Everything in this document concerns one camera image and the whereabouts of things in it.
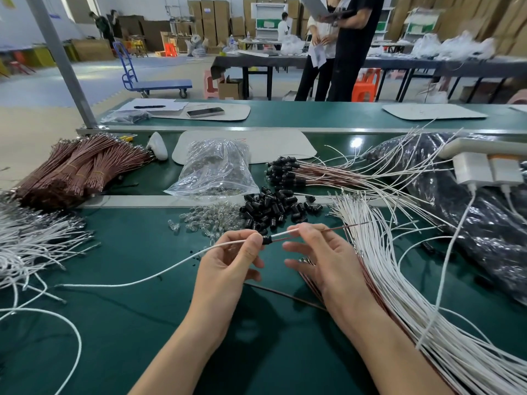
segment blue platform cart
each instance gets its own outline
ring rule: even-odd
[[[152,90],[178,89],[180,97],[187,98],[187,89],[192,88],[190,79],[139,81],[126,47],[121,42],[116,41],[113,43],[113,48],[123,64],[124,74],[122,79],[126,90],[140,92],[143,98],[148,98]]]

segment person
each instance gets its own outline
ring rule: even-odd
[[[340,0],[326,0],[329,12],[335,12]],[[318,75],[317,92],[315,93],[315,101],[325,101],[331,77],[333,74],[333,62],[335,61],[335,45],[338,35],[338,27],[326,22],[317,22],[313,17],[309,17],[307,27],[311,32],[311,43],[309,43],[308,56],[302,78],[298,86],[298,91],[295,101],[306,101],[309,95],[309,90],[313,87],[315,79]],[[314,52],[314,47],[322,45],[324,47],[324,54],[326,62],[321,66],[313,66],[311,53]]]
[[[110,25],[112,26],[113,37],[122,39],[123,32],[121,30],[121,24],[119,23],[119,13],[114,9],[110,11]]]
[[[377,304],[353,247],[338,234],[323,232],[327,229],[323,224],[301,223],[289,230],[294,228],[298,231],[291,236],[300,236],[304,243],[285,242],[283,248],[309,256],[315,265],[295,259],[286,259],[285,265],[316,282],[327,311],[360,353],[379,393],[452,395],[410,339]],[[186,395],[194,391],[201,371],[226,336],[243,282],[261,281],[260,272],[252,268],[264,267],[259,256],[263,249],[259,233],[226,232],[216,244],[241,239],[245,242],[233,252],[217,247],[203,256],[187,315],[128,395]]]
[[[338,19],[335,64],[328,101],[352,100],[353,86],[372,44],[384,0],[351,0],[348,17]]]
[[[289,34],[289,26],[287,26],[287,12],[282,12],[282,20],[278,24],[278,41],[283,41],[284,37]],[[282,48],[281,44],[275,45],[276,51],[280,51]]]
[[[113,48],[113,42],[115,39],[113,38],[112,27],[110,26],[108,19],[103,16],[98,16],[95,12],[90,12],[89,16],[95,20],[97,29],[101,31],[102,37],[106,40],[109,40],[110,47]]]

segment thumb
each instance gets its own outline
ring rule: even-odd
[[[234,258],[231,266],[236,270],[242,270],[245,275],[249,266],[258,256],[263,241],[264,239],[260,233],[252,233],[241,245],[238,255]]]
[[[298,225],[298,233],[307,245],[311,247],[318,261],[327,258],[331,255],[333,250],[328,245],[326,239],[320,232],[309,223],[301,223]]]

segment floor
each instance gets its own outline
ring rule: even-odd
[[[189,99],[203,98],[203,71],[210,68],[214,57],[200,60],[187,57],[134,59],[136,73],[141,80],[188,78],[194,89]],[[95,115],[99,115],[128,98],[138,94],[123,89],[122,65],[119,60],[100,63],[78,63],[74,70]],[[289,91],[295,91],[301,70],[290,68],[273,74],[273,100],[281,100]],[[233,78],[241,77],[241,69],[227,72]],[[380,100],[393,101],[400,79],[386,79]],[[412,80],[405,101],[412,102],[418,92],[427,88],[427,79]],[[474,80],[463,79],[453,100],[459,98],[463,86]],[[266,76],[250,77],[253,99],[266,99]],[[160,91],[158,98],[177,98],[177,92]],[[75,129],[82,119],[71,99],[57,68],[41,69],[32,76],[16,75],[0,79],[0,189],[12,188],[40,165],[49,155],[58,139],[76,137]]]

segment right hand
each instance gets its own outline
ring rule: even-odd
[[[320,44],[320,36],[318,32],[312,33],[311,42],[313,43],[314,46]]]
[[[316,283],[328,312],[344,331],[359,308],[376,304],[366,285],[359,257],[351,244],[338,234],[321,232],[328,229],[324,224],[301,223],[288,230],[294,228],[298,231],[291,235],[302,237],[305,243],[285,242],[284,249],[306,255],[315,266],[295,259],[286,259],[285,264]]]

